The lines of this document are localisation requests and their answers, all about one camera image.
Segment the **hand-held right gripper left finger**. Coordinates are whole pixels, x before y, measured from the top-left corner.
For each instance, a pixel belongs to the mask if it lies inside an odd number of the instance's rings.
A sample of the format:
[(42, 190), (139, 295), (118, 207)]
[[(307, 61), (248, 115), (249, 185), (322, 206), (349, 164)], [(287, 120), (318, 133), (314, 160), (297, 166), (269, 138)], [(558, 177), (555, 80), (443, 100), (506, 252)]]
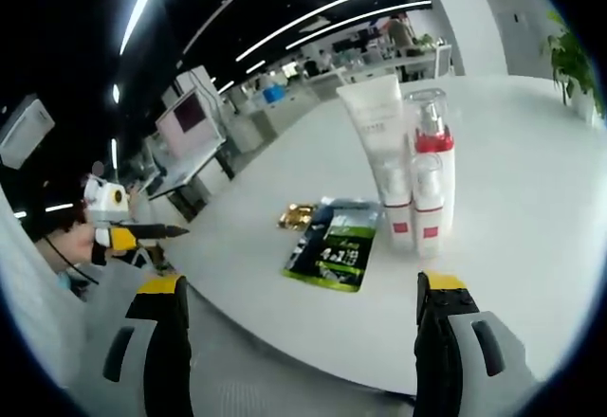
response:
[(187, 280), (151, 279), (96, 332), (98, 416), (191, 416)]

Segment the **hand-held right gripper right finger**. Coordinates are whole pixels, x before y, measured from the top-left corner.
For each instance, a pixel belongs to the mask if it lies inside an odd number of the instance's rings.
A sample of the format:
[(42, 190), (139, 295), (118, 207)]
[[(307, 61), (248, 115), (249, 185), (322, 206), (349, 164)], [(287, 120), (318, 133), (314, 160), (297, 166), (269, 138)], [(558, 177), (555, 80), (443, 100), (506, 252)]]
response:
[(539, 386), (523, 342), (453, 275), (417, 275), (415, 416), (513, 416)]

